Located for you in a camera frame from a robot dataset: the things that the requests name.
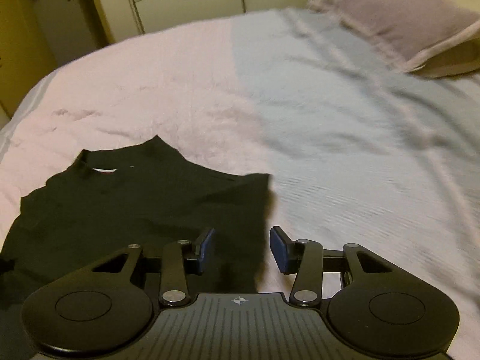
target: black t-shirt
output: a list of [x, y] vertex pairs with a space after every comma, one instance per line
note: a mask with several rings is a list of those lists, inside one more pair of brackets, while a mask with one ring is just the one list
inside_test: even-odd
[[0, 274], [0, 359], [33, 354], [20, 322], [28, 295], [129, 244], [193, 240], [213, 227], [209, 269], [188, 276], [190, 294], [255, 292], [267, 195], [268, 175], [206, 169], [159, 137], [117, 150], [83, 150], [66, 171], [22, 198], [3, 245], [0, 262], [8, 270], [14, 260], [14, 267]]

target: pink pillow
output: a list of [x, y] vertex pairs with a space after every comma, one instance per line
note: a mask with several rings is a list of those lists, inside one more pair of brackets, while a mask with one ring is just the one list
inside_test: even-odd
[[[403, 72], [420, 72], [432, 57], [480, 36], [480, 14], [449, 0], [309, 0], [307, 6], [339, 15], [345, 25], [366, 37], [387, 63]], [[461, 53], [436, 58], [435, 69], [427, 76], [480, 68], [478, 42], [460, 49]], [[456, 61], [457, 54], [461, 61]]]

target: bed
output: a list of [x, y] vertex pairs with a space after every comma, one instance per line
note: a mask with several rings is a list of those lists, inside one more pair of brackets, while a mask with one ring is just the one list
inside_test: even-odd
[[[273, 175], [268, 228], [357, 242], [440, 288], [480, 353], [480, 74], [388, 69], [327, 14], [274, 9], [131, 38], [57, 69], [0, 134], [0, 245], [20, 198], [81, 149], [159, 135], [189, 161]], [[260, 292], [292, 278], [265, 254]], [[339, 290], [325, 277], [325, 296]]]

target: pillow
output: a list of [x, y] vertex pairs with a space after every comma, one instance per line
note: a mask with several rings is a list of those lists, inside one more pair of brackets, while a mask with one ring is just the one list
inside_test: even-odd
[[425, 74], [440, 77], [480, 68], [479, 43], [471, 41], [480, 36], [480, 14], [449, 0], [309, 0], [307, 7], [339, 15], [402, 72], [421, 74], [428, 65]]

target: ribbed black surface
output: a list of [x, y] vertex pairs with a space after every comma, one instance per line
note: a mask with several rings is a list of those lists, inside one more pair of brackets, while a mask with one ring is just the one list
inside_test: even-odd
[[[235, 299], [246, 301], [238, 304]], [[32, 360], [46, 359], [35, 356]], [[140, 340], [104, 360], [367, 360], [339, 342], [313, 310], [280, 294], [199, 295], [165, 310]], [[430, 360], [446, 360], [437, 355]]]

